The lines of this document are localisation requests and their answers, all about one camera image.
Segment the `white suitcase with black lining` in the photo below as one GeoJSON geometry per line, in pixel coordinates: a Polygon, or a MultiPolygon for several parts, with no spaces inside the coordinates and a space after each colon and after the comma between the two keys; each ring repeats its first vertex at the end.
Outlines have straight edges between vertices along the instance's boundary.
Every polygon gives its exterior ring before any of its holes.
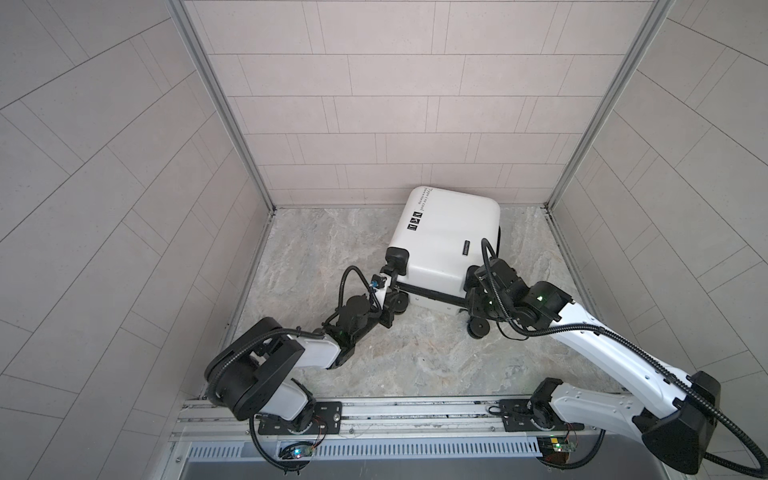
{"type": "Polygon", "coordinates": [[[385,253],[382,272],[411,304],[447,315],[466,314],[467,330],[480,339],[489,315],[471,301],[475,269],[483,264],[481,242],[500,241],[500,205],[493,199],[430,186],[413,189],[385,253]]]}

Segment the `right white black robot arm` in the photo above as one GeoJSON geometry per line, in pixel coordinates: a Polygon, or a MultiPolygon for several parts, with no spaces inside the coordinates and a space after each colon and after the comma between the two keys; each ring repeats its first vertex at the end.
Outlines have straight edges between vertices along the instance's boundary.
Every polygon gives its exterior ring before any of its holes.
{"type": "Polygon", "coordinates": [[[593,317],[571,295],[539,281],[527,286],[504,260],[485,254],[468,271],[472,313],[509,325],[521,339],[550,336],[569,346],[623,387],[621,393],[578,388],[547,378],[524,415],[541,430],[581,423],[642,443],[665,465],[688,475],[709,461],[764,479],[767,456],[719,408],[720,383],[655,358],[593,317]]]}

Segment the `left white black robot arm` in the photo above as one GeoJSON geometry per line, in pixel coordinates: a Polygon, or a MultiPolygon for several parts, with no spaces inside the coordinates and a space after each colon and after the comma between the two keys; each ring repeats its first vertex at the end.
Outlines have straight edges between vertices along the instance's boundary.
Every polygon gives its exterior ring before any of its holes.
{"type": "Polygon", "coordinates": [[[344,271],[337,307],[319,328],[285,328],[265,317],[214,357],[204,372],[208,401],[240,421],[268,417],[291,432],[309,428],[317,400],[292,372],[342,366],[375,326],[391,327],[407,307],[407,297],[394,287],[394,272],[373,275],[364,294],[345,298],[352,272],[361,273],[356,266],[344,271]]]}

